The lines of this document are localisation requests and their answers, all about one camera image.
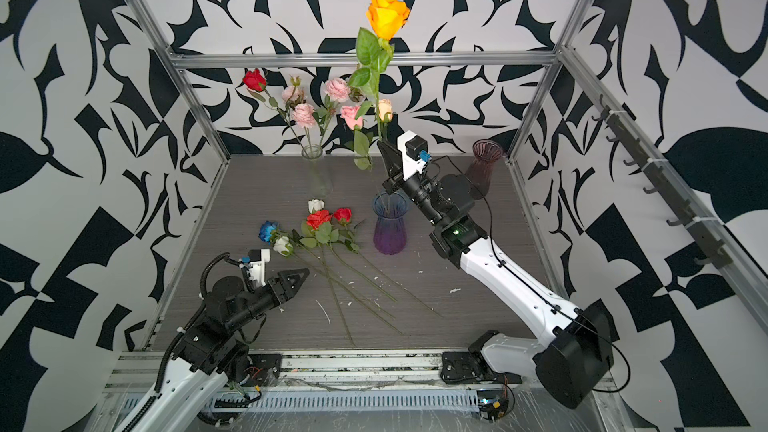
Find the clear ribbed glass vase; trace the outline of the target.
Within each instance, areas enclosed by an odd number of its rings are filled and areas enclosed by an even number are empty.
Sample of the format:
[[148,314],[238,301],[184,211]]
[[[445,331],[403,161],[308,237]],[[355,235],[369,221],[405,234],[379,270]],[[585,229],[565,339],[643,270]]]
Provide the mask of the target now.
[[306,168],[309,191],[315,198],[326,198],[333,191],[325,153],[319,145],[306,145],[301,157]]

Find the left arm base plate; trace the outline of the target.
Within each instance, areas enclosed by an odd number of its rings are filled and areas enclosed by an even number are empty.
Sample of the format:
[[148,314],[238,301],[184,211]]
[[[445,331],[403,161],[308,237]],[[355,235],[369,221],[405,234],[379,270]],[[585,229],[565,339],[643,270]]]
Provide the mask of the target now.
[[249,354],[241,368],[239,384],[245,387],[270,386],[281,376],[282,361],[280,353]]

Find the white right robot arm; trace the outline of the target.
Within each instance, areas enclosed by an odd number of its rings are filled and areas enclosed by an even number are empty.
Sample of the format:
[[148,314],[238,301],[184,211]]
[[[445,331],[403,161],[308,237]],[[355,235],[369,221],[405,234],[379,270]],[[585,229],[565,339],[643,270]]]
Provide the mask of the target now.
[[396,143],[381,141],[388,194],[403,192],[432,225],[438,255],[474,277],[529,328],[530,339],[489,331],[471,347],[481,365],[496,374],[534,377],[561,405],[577,408],[614,365],[620,351],[610,339],[611,319],[596,305],[585,309],[557,295],[515,263],[490,230],[470,216],[475,204],[463,174],[427,176],[432,158],[413,132]]

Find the pink carnation spray stem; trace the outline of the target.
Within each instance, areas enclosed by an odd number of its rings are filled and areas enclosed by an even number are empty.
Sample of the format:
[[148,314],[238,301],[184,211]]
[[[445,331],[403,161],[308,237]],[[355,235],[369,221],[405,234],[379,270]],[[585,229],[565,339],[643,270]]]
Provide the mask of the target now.
[[312,138],[312,131],[318,129],[319,124],[315,117],[315,108],[307,100],[300,77],[289,77],[288,85],[282,91],[281,98],[284,103],[283,117],[286,124],[293,132],[299,128],[304,133],[306,144],[303,146],[303,153],[308,157],[316,156],[313,152],[316,142]]

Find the blue purple glass vase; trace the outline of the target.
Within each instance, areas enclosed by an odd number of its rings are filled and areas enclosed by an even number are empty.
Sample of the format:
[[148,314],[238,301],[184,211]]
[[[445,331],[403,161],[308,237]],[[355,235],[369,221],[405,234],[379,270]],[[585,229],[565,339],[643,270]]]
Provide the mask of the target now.
[[409,202],[399,193],[379,193],[373,200],[376,224],[373,235],[375,248],[385,255],[396,255],[407,245],[405,215]]

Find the pink peony stem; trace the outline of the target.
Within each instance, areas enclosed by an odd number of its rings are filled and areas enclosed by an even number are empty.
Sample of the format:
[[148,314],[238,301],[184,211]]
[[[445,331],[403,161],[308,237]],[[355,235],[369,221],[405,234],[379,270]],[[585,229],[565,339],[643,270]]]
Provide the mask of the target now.
[[329,79],[323,86],[322,92],[322,100],[315,115],[319,124],[321,146],[325,144],[337,122],[345,125],[340,118],[342,106],[360,105],[362,111],[362,106],[366,104],[366,98],[362,91],[351,86],[347,80],[341,77]]

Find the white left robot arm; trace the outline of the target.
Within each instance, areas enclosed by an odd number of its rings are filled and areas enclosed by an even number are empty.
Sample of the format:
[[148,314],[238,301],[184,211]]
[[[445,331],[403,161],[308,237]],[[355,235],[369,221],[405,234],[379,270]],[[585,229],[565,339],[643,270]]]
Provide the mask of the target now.
[[310,275],[307,268],[283,270],[259,283],[256,263],[214,257],[200,276],[201,304],[166,348],[152,388],[118,431],[184,431],[196,418],[210,425],[233,422],[263,393],[243,389],[249,372],[250,341],[243,328],[293,299]]

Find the light pink artificial rose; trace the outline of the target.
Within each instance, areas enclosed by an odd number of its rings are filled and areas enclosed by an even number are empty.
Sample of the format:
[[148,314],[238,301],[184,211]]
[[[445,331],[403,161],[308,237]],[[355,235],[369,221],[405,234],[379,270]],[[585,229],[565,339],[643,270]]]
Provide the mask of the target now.
[[365,116],[360,105],[347,105],[341,107],[340,118],[347,128],[353,132],[352,151],[354,152],[354,164],[371,176],[374,183],[375,195],[384,192],[381,180],[374,176],[373,157],[370,154],[372,139],[364,131]]

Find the dark red glass vase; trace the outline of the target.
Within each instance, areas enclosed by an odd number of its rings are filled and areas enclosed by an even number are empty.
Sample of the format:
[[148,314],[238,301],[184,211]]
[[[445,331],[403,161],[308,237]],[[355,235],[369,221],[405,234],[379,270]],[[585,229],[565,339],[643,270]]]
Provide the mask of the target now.
[[493,140],[477,140],[473,146],[473,162],[465,175],[471,183],[471,195],[474,199],[484,198],[489,189],[495,164],[504,157],[504,150]]

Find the orange artificial rose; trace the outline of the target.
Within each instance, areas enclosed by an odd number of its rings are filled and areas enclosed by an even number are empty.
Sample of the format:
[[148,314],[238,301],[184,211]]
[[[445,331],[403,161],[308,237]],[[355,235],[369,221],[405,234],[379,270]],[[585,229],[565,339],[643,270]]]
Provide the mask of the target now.
[[366,98],[362,106],[364,131],[378,143],[376,107],[381,95],[381,81],[394,59],[394,36],[406,25],[410,9],[401,0],[371,0],[365,11],[369,28],[361,27],[355,40],[356,69],[347,80]]

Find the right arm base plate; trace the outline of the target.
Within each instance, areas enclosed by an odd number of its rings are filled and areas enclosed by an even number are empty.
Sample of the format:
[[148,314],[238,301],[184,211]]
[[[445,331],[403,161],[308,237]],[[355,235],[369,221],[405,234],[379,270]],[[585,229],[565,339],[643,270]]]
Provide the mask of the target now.
[[521,384],[522,378],[512,373],[490,369],[479,353],[445,351],[441,354],[440,379],[449,385],[458,384]]

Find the peach artificial rose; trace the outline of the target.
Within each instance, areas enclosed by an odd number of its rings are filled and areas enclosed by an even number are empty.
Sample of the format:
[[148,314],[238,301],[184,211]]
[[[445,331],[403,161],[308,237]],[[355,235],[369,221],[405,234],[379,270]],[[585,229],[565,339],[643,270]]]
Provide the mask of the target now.
[[377,131],[381,142],[388,141],[388,126],[394,118],[392,103],[389,99],[380,99],[376,107]]

